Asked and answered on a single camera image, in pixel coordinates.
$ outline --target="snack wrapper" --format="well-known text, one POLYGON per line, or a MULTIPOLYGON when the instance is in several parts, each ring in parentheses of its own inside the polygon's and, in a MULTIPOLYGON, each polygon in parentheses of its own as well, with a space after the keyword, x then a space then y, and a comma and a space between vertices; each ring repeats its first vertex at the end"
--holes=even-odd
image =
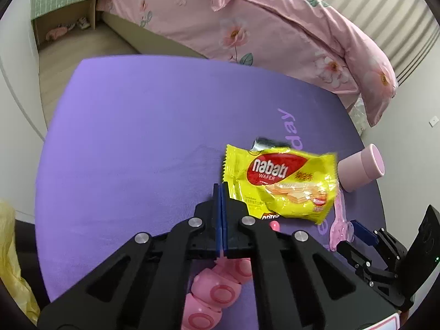
POLYGON ((338 190, 336 156, 287 147, 248 151, 226 147, 223 181, 230 197, 247 204, 260 219, 304 218, 320 224, 338 190))

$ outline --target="silver bolt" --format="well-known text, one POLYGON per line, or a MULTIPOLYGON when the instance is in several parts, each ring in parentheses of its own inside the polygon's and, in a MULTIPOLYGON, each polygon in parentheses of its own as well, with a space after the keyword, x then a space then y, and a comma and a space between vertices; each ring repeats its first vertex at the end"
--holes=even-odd
POLYGON ((203 221, 198 217, 193 217, 188 220, 188 224, 191 227, 200 227, 203 224, 203 221))
POLYGON ((255 223, 255 218, 253 218, 252 216, 244 216, 241 219, 241 222, 246 226, 252 226, 255 223))
POLYGON ((307 232, 304 232, 303 230, 298 230, 295 232, 295 235, 293 235, 297 241, 305 242, 309 239, 309 235, 307 232))
POLYGON ((148 235, 148 233, 145 232, 141 232, 135 235, 135 242, 139 244, 147 243, 149 239, 150 236, 148 235))

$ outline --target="purple tabletop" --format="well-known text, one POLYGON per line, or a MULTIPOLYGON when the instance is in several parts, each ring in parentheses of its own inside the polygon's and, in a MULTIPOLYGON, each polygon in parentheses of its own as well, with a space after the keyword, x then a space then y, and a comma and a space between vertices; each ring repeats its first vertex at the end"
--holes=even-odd
MULTIPOLYGON (((58 103, 37 177, 37 246, 50 299, 135 233, 158 235, 191 217, 221 181, 226 144, 249 149, 258 136, 340 159, 364 147, 336 95, 282 74, 181 57, 82 61, 58 103)), ((385 226, 376 182, 345 202, 348 219, 385 226)), ((332 210, 320 226, 280 224, 328 248, 333 221, 332 210)), ((257 328, 248 283, 216 329, 257 328)))

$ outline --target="bed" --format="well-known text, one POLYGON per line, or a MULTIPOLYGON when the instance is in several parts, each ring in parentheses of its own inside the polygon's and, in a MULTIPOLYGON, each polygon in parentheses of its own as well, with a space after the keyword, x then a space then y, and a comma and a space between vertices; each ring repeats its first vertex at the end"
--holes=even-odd
POLYGON ((371 126, 397 88, 385 54, 323 0, 98 0, 97 10, 143 54, 274 70, 337 94, 348 111, 361 95, 371 126))

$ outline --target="pink blanket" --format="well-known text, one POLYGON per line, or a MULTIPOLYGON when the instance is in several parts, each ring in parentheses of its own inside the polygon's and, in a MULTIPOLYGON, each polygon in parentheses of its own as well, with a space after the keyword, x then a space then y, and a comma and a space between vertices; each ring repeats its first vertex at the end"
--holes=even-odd
POLYGON ((327 89, 347 110, 361 94, 371 126, 397 88, 385 54, 322 0, 99 0, 97 9, 207 58, 263 67, 327 89))

